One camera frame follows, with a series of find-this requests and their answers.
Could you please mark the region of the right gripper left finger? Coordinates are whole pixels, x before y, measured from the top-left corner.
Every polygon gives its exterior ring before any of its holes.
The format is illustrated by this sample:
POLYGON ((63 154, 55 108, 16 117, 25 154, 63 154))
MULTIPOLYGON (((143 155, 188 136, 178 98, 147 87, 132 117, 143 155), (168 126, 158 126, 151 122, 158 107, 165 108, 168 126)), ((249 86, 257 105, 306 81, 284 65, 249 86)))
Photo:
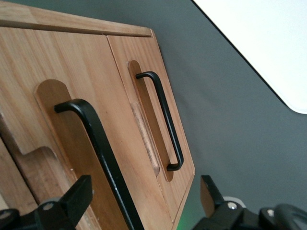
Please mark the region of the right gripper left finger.
POLYGON ((22 230, 74 230, 93 199, 92 178, 82 175, 58 200, 21 217, 22 230))

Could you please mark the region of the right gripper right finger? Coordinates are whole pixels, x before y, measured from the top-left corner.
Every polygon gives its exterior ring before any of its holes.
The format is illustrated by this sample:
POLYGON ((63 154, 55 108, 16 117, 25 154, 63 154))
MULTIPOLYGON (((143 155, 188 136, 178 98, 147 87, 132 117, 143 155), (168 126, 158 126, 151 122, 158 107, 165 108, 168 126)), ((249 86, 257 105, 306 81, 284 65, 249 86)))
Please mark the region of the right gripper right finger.
POLYGON ((201 176, 201 204, 205 212, 194 230, 257 230, 258 215, 238 202, 226 201, 209 175, 201 176))

